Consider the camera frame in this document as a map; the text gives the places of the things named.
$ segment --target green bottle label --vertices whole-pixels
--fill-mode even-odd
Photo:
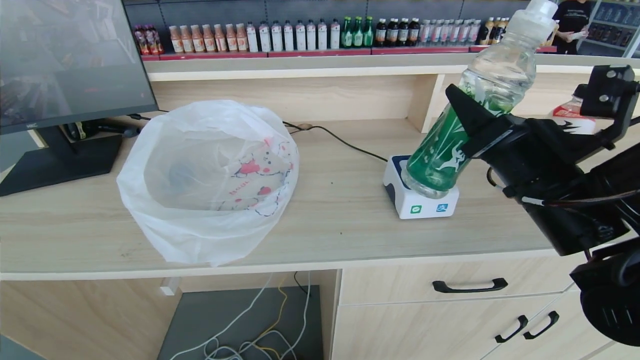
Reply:
[[[459,87],[496,116],[508,113],[515,105],[498,106],[492,102],[487,98],[479,79],[476,79],[475,86],[463,83]],[[441,192],[451,189],[456,184],[460,172],[468,164],[468,159],[460,149],[467,141],[467,133],[456,112],[447,104],[418,149],[407,161],[407,173],[428,188]]]

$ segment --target drawer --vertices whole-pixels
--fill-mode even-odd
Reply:
[[[564,291],[584,255],[348,268],[341,305],[420,302]],[[439,282],[440,291],[433,282]]]

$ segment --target black handle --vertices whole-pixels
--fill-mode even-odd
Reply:
[[[524,334],[522,334],[524,338],[527,340],[533,340],[538,336],[542,335],[545,331],[549,330],[551,326],[553,326],[555,323],[558,322],[558,319],[560,319],[560,315],[558,315],[558,313],[556,313],[555,311],[552,311],[549,313],[549,318],[551,319],[551,322],[549,323],[549,325],[547,325],[546,328],[542,329],[539,333],[535,335],[532,335],[529,331],[527,331]]]
[[[522,329],[524,329],[525,326],[527,326],[527,324],[529,323],[528,319],[526,316],[524,315],[520,315],[518,316],[518,321],[520,322],[520,326],[518,327],[518,329],[516,331],[513,332],[513,334],[507,336],[507,338],[503,338],[502,335],[498,335],[495,337],[495,342],[497,342],[498,344],[501,343],[505,343],[507,341],[509,341],[509,339],[511,339],[512,337],[516,336],[516,334],[518,334],[520,331],[522,331]]]
[[[484,289],[452,289],[444,281],[434,281],[433,289],[439,293],[486,293],[487,291],[498,291],[507,287],[508,283],[503,277],[492,280],[493,287]]]

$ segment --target plastic bag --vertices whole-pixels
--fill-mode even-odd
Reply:
[[[202,101],[154,117],[117,183],[165,260],[218,266],[248,255],[278,222],[299,163],[271,110]]]

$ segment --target dark brown bottle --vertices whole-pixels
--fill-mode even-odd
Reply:
[[[398,25],[398,39],[396,40],[396,46],[406,46],[406,41],[409,38],[409,19],[403,18]]]

